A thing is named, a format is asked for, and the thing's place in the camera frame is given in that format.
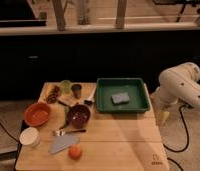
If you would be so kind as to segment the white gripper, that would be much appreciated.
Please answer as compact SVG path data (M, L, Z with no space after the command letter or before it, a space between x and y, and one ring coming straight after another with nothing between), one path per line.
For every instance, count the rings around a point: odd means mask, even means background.
M167 108L177 103L177 98L172 95L164 87L158 87L152 94L154 112L160 114L158 118L158 126L163 126L169 117Z

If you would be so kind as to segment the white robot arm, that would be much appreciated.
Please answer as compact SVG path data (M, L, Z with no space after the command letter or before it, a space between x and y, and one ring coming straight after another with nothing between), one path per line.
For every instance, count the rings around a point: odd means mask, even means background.
M156 125L162 126L169 116L168 108L178 100L200 111L200 68L186 62L163 70L159 74L159 86L151 95Z

